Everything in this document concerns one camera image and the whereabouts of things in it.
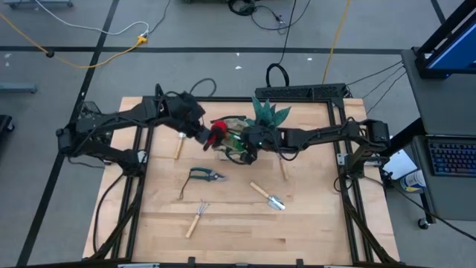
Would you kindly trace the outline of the black aluminium table frame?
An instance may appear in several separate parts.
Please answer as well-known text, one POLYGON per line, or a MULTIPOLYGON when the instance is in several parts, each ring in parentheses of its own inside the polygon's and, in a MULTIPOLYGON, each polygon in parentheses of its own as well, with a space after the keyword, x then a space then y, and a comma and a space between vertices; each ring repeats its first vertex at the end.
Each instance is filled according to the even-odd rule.
MULTIPOLYGON (((232 111, 233 113, 238 114, 239 113, 239 108, 238 106, 241 105, 240 107, 246 107, 243 106, 245 103, 251 105, 251 98, 245 98, 245 97, 196 97, 198 102, 202 102, 203 107, 208 105, 210 108, 209 109, 209 115, 214 113, 214 116, 219 116, 218 113, 225 111, 225 108, 230 108, 228 109, 229 111, 232 111)), ((122 104, 121 104, 121 109, 128 109, 131 106, 141 102, 141 98, 123 98, 122 104)), ((362 101, 360 100, 344 100, 344 99, 339 99, 336 101, 333 101, 331 98, 328 99, 320 99, 320 100, 307 100, 307 99, 289 99, 287 101, 284 98, 271 98, 271 102, 275 102, 278 104, 290 104, 290 103, 295 103, 295 105, 298 104, 306 104, 310 106, 310 108, 315 109, 323 109, 325 107, 327 109, 328 117, 329 117, 329 124, 334 127, 337 126, 336 124, 336 117, 335 115, 338 112, 339 119, 340 121, 344 122, 345 119, 347 119, 347 110, 345 108, 345 102, 348 102, 349 105, 363 105, 362 101)), ((165 134, 164 136, 159 137, 158 134, 159 130, 155 131, 155 138, 166 138, 165 134)), ((115 130, 112 136, 112 145, 117 145, 119 147, 122 146, 132 146, 133 150, 139 150, 142 149, 141 146, 144 146, 144 150, 150 155, 149 163, 152 163, 152 160, 154 159, 155 162, 158 160, 170 160, 167 157, 166 158, 161 158, 159 156, 154 155, 152 158, 152 149, 154 149, 154 152, 161 153, 165 151, 166 147, 161 147, 158 145, 159 141, 154 140, 154 130, 145 130, 147 131, 145 136, 144 136, 144 130, 141 127, 129 127, 125 128, 122 130, 115 130)), ((133 262, 140 262, 138 260, 138 257, 134 259, 134 250, 135 246, 137 244, 137 237, 138 237, 138 229, 139 223, 141 223, 141 218, 145 217, 145 214, 142 214, 141 211, 141 206, 145 205, 146 202, 142 201, 143 198, 145 197, 145 189, 146 184, 148 182, 159 182, 158 179, 151 179, 149 180, 147 178, 148 175, 149 177, 154 177, 158 178, 159 175, 152 175, 152 168, 153 167, 158 167, 158 166, 152 166, 152 164, 148 164, 145 166, 146 170, 144 171, 143 176, 138 177, 137 181, 137 188, 134 188, 134 177, 132 176, 127 176, 125 179, 125 182, 116 182, 117 183, 122 183, 123 187, 122 188, 116 188, 115 190, 109 190, 112 191, 112 193, 116 194, 114 196, 109 196, 112 199, 109 199, 111 201, 110 207, 111 211, 117 212, 119 216, 119 220, 116 220, 115 222, 111 222, 110 224, 108 223, 108 226, 111 226, 111 234, 108 234, 108 238, 105 240, 105 242, 102 245, 103 251, 100 251, 100 247, 97 246, 97 253, 91 254, 91 256, 86 260, 88 262, 93 262, 93 261, 98 261, 98 262, 103 262, 106 263, 106 261, 111 261, 113 260, 116 263, 133 263, 133 262)), ((101 191, 105 191, 104 188, 106 187, 106 182, 110 181, 112 182, 112 173, 121 173, 118 171, 119 167, 107 167, 106 171, 104 171, 103 175, 103 181, 101 182, 101 191)), ((368 224, 367 224, 367 219, 366 215, 364 213, 364 200, 362 197, 362 190, 361 186, 357 180, 356 177, 353 177, 354 183, 353 186, 351 186, 352 193, 353 193, 353 199, 355 201, 351 201, 350 199, 350 194, 349 190, 346 190, 345 188, 342 188, 342 192, 338 192, 335 194, 339 195, 339 201, 341 201, 342 205, 337 205, 339 208, 342 208, 343 212, 343 222, 338 222, 339 224, 344 224, 345 226, 345 235, 348 240, 349 246, 348 251, 349 251, 349 258, 350 258, 350 264, 346 265, 343 264, 343 266, 351 266, 351 267, 378 267, 378 268, 390 268, 390 267, 400 267, 402 265, 401 262, 397 260, 397 257, 393 257, 390 255, 384 247, 380 244, 379 239, 372 233, 372 231, 369 229, 368 224), (365 261, 360 261, 359 256, 358 256, 358 242, 356 238, 356 231, 355 227, 359 229, 361 232, 362 236, 362 247, 364 250, 364 255, 365 255, 365 261)), ((190 255, 187 256, 189 258, 189 263, 190 266, 193 264, 194 267, 200 267, 200 266, 207 266, 210 265, 212 267, 212 264, 205 264, 205 262, 212 262, 210 259, 209 261, 198 261, 198 255, 190 255)), ((248 263, 248 267, 272 267, 272 266, 277 266, 277 267, 322 267, 322 265, 310 265, 308 259, 308 264, 305 265, 303 264, 303 261, 305 261, 305 257, 296 257, 292 258, 292 260, 297 259, 296 263, 297 264, 271 264, 271 261, 276 261, 277 257, 270 257, 270 261, 265 261, 263 264, 258 264, 258 261, 227 261, 229 263, 248 263)), ((216 266, 226 266, 226 267, 233 267, 233 264, 225 264, 226 261, 218 261, 219 264, 216 266)))

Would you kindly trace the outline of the wooden handle steel trowel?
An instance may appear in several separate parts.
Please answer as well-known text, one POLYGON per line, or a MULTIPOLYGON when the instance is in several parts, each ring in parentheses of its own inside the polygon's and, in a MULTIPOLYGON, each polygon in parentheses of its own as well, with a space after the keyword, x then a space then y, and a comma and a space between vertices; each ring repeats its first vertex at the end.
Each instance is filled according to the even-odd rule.
POLYGON ((268 192, 266 192, 264 189, 262 189, 259 185, 257 185, 254 182, 251 182, 250 186, 255 191, 257 191, 262 196, 264 196, 268 200, 268 205, 272 207, 274 210, 284 211, 286 209, 285 205, 281 202, 281 200, 278 197, 270 195, 268 192))

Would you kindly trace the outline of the grey side table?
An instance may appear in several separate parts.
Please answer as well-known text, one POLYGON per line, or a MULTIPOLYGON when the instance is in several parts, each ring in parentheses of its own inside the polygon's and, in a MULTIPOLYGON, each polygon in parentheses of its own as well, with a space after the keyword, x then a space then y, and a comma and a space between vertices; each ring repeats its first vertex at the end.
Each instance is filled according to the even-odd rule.
POLYGON ((425 147, 427 137, 476 138, 476 74, 453 74, 443 80, 420 77, 412 50, 402 51, 423 133, 413 138, 425 177, 429 205, 444 220, 476 221, 476 178, 435 176, 425 147))

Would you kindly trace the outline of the black keyboard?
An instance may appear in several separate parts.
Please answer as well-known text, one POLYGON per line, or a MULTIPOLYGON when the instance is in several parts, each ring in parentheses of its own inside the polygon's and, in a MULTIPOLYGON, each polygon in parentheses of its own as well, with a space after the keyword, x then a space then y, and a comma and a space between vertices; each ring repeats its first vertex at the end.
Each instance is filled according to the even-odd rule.
POLYGON ((425 147, 435 176, 476 178, 476 138, 427 137, 425 147))

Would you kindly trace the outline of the black cart foot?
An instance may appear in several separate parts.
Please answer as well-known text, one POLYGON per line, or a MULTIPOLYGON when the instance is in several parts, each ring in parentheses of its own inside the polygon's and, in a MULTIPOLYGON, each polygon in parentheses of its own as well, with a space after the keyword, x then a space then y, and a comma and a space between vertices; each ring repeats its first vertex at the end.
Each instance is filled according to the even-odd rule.
POLYGON ((12 120, 12 117, 9 115, 0 115, 0 133, 12 132, 15 130, 15 125, 12 120))

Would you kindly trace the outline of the green plant in white pot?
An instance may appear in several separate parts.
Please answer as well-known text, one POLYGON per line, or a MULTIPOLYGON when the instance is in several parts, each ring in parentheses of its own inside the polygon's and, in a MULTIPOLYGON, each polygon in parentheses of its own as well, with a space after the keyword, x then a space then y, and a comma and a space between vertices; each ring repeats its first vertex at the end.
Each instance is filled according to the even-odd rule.
POLYGON ((262 126, 277 129, 288 117, 291 107, 276 110, 276 105, 271 106, 269 99, 261 104, 256 97, 252 97, 255 119, 245 118, 244 122, 250 126, 262 126))

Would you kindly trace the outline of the wooden handle garden tool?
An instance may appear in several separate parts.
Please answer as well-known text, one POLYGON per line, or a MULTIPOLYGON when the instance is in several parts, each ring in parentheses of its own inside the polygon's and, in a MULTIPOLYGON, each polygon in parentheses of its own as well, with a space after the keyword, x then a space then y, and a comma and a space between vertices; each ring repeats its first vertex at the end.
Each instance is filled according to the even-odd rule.
POLYGON ((280 170, 281 170, 281 173, 283 175, 283 179, 285 181, 287 181, 289 179, 289 175, 288 175, 286 163, 285 163, 285 161, 283 160, 283 158, 281 156, 278 157, 278 160, 279 160, 279 164, 280 164, 280 170))

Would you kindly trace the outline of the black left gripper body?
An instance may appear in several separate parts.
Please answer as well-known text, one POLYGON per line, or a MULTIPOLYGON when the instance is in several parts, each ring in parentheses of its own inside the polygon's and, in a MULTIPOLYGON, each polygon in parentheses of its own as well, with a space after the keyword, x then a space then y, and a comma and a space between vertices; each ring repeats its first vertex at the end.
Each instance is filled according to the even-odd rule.
POLYGON ((204 114, 205 111, 190 93, 182 92, 169 99, 169 127, 188 138, 201 138, 205 127, 200 118, 204 114))

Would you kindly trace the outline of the grey cart base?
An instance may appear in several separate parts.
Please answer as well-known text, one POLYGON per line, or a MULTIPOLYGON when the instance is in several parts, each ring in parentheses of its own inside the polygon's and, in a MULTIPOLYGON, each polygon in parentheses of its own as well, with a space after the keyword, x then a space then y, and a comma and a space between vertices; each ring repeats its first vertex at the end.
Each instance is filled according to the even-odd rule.
POLYGON ((40 5, 40 4, 42 5, 65 4, 68 7, 74 6, 74 3, 72 0, 0 0, 0 1, 12 9, 16 9, 20 6, 40 5))
POLYGON ((37 87, 34 83, 7 83, 0 82, 0 92, 29 92, 35 94, 37 92, 37 87))

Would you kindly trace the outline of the white paper sheet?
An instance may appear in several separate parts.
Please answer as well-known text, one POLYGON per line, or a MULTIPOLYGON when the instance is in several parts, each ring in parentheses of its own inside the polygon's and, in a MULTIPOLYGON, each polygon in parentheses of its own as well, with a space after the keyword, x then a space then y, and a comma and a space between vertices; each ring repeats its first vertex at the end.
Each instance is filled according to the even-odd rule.
POLYGON ((390 174, 392 180, 398 180, 418 170, 418 167, 404 150, 399 150, 390 157, 383 170, 390 174))

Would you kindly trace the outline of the wooden handle hand rake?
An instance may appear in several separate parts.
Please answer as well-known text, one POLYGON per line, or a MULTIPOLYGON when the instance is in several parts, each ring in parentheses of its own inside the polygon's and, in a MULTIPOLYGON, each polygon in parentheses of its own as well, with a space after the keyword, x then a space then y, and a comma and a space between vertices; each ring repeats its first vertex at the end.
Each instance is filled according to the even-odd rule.
POLYGON ((197 212, 196 212, 196 215, 195 217, 193 218, 193 221, 192 223, 190 224, 190 227, 189 229, 187 230, 187 233, 185 235, 185 237, 187 239, 191 238, 200 218, 201 218, 201 215, 206 211, 206 209, 209 207, 209 203, 208 202, 205 202, 205 201, 201 201, 200 204, 199 204, 199 207, 197 208, 197 212))

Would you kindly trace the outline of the black framed monitor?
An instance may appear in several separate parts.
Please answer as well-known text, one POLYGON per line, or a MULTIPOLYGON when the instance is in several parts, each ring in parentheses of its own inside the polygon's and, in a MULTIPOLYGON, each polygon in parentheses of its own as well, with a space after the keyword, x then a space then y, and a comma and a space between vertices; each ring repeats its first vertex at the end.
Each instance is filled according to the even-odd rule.
POLYGON ((476 74, 476 0, 464 0, 415 56, 422 79, 476 74))

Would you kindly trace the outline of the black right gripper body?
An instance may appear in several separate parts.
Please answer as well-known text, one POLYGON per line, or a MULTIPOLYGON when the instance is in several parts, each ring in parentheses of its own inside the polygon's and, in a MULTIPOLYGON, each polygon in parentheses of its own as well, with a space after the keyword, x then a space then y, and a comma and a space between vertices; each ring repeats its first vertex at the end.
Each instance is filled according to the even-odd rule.
POLYGON ((276 153, 282 157, 284 145, 284 129, 269 129, 267 127, 246 127, 248 137, 241 140, 246 153, 256 154, 260 150, 276 153))

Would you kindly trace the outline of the black perforated box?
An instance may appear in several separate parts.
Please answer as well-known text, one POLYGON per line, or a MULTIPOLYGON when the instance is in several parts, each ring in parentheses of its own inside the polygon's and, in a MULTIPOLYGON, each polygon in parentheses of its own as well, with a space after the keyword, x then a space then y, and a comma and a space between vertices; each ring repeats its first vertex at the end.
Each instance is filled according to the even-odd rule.
POLYGON ((301 99, 328 99, 343 98, 347 93, 344 83, 317 84, 305 86, 281 86, 256 88, 257 98, 301 98, 301 99))

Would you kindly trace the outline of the white and yellow canister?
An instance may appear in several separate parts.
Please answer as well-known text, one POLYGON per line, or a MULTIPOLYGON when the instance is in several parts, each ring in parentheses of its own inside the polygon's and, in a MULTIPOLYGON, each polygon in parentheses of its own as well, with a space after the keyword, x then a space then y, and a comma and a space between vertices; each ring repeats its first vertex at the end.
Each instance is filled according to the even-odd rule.
POLYGON ((415 192, 426 188, 425 177, 422 170, 415 170, 413 173, 409 173, 402 177, 400 180, 400 186, 404 191, 415 192))

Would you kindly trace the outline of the green pruning shears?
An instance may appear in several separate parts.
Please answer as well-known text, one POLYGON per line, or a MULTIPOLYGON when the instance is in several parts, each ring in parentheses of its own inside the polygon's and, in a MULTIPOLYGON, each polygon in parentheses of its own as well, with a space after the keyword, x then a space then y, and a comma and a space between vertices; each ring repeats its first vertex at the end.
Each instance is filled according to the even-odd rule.
POLYGON ((187 176, 187 179, 185 180, 185 183, 182 185, 180 194, 178 196, 180 200, 184 198, 184 189, 186 188, 188 182, 191 179, 204 180, 206 182, 212 182, 212 181, 223 182, 226 180, 226 177, 220 173, 217 173, 214 170, 211 170, 205 167, 192 167, 189 170, 189 174, 187 176))

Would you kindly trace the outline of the red and black gardening glove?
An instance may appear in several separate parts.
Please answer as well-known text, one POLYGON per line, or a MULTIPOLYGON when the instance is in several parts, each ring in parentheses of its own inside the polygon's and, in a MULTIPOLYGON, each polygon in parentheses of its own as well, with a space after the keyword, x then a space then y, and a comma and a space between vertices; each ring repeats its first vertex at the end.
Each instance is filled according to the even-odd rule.
POLYGON ((214 121, 210 129, 210 135, 203 146, 203 150, 206 151, 210 147, 215 148, 220 146, 227 137, 227 133, 227 124, 224 121, 214 121))

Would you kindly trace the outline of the wooden handle steel transplanter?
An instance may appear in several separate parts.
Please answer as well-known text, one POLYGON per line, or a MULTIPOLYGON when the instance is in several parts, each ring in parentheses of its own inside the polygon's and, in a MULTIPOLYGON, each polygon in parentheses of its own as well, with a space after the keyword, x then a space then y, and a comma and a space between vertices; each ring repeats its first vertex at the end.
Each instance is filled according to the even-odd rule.
POLYGON ((183 147, 184 139, 186 135, 184 133, 178 134, 178 144, 176 146, 176 151, 174 153, 174 159, 177 160, 181 154, 181 149, 183 147))

